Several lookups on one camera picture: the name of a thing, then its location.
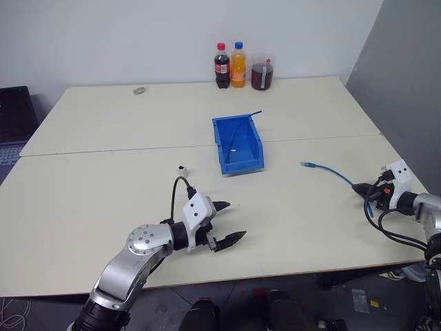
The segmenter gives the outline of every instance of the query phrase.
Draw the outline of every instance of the keyboard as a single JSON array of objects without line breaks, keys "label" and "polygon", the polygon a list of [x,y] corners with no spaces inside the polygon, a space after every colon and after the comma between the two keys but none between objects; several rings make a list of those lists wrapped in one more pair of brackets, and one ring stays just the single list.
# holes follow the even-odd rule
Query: keyboard
[{"label": "keyboard", "polygon": [[0,148],[0,166],[13,166],[19,160],[23,146]]}]

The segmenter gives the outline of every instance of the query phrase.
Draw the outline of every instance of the blue storage bin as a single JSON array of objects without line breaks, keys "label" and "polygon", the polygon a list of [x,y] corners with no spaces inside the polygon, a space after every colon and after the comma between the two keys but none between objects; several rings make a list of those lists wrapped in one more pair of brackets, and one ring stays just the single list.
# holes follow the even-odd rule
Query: blue storage bin
[{"label": "blue storage bin", "polygon": [[252,114],[213,119],[213,128],[222,174],[264,167],[262,141]]}]

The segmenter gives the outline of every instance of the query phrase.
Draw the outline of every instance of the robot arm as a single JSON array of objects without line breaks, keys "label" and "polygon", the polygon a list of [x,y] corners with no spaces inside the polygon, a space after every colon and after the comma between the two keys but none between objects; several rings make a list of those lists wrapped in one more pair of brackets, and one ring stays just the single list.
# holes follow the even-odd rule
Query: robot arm
[{"label": "robot arm", "polygon": [[412,178],[408,169],[403,160],[396,161],[383,168],[379,178],[385,182],[382,185],[362,183],[353,189],[365,200],[376,201],[377,208],[385,212],[398,210],[422,224],[427,240],[424,257],[430,270],[426,277],[426,300],[431,318],[441,323],[441,197],[410,192]]},{"label": "robot arm", "polygon": [[229,234],[217,241],[210,230],[217,211],[229,203],[212,202],[209,197],[194,193],[183,208],[182,220],[168,219],[161,224],[141,225],[134,229],[123,249],[111,260],[93,287],[90,297],[68,331],[119,331],[127,325],[138,294],[147,277],[173,250],[195,249],[208,244],[218,252],[245,235],[245,231]]}]

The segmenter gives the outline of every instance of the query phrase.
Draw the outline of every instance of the red bottle label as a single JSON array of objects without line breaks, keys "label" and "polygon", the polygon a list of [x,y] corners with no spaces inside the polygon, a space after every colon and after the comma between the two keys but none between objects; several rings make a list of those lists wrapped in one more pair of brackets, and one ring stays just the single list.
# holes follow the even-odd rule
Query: red bottle label
[{"label": "red bottle label", "polygon": [[215,64],[214,71],[218,74],[226,74],[229,72],[229,63],[227,64]]}]

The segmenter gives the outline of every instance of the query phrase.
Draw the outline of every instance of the table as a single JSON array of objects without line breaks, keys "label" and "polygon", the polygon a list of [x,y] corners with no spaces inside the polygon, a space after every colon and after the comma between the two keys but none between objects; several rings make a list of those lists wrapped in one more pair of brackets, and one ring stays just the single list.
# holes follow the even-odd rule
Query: table
[{"label": "table", "polygon": [[[417,261],[422,253],[373,229],[354,183],[373,182],[399,155],[380,135],[265,142],[265,169],[223,177],[216,146],[22,157],[0,187],[0,297],[89,292],[127,234],[168,218],[179,164],[199,192],[232,206],[214,235],[247,234],[233,247],[175,252],[148,286],[243,279]],[[415,179],[413,191],[424,192]],[[179,188],[175,213],[186,196]],[[403,216],[393,231],[424,240]]]},{"label": "table", "polygon": [[275,79],[270,90],[216,84],[68,88],[21,156],[214,145],[212,118],[263,110],[262,141],[378,134],[337,77]]}]

